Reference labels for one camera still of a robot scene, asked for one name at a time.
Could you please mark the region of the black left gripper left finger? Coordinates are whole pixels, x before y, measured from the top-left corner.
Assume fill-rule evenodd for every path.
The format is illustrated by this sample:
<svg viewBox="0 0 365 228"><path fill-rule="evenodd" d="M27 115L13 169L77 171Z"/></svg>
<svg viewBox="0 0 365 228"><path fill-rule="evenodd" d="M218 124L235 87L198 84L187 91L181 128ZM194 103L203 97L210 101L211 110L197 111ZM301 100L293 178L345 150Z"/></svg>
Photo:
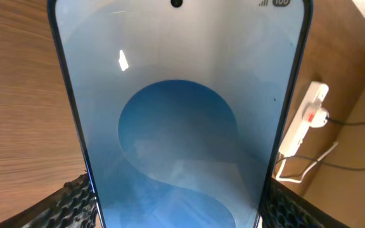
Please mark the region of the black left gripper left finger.
<svg viewBox="0 0 365 228"><path fill-rule="evenodd" d="M87 174L30 208L0 222L0 228L95 228L96 197Z"/></svg>

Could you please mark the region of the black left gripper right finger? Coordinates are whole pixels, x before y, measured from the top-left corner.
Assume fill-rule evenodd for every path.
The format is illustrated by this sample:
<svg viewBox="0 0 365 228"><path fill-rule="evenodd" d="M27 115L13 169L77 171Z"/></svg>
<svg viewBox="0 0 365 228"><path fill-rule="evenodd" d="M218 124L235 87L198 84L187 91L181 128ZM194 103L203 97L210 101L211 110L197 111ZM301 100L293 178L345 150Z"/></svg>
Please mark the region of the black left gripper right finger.
<svg viewBox="0 0 365 228"><path fill-rule="evenodd" d="M272 179L260 206L262 228L347 228L303 199L282 183Z"/></svg>

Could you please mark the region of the blue Samsung smartphone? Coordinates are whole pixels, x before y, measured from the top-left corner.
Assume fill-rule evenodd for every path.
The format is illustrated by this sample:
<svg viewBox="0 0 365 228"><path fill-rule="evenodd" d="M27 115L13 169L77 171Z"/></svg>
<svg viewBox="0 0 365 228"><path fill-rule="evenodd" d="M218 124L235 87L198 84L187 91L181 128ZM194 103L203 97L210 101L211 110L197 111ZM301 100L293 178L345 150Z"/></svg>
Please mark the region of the blue Samsung smartphone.
<svg viewBox="0 0 365 228"><path fill-rule="evenodd" d="M309 0L54 0L47 14L103 227L255 227Z"/></svg>

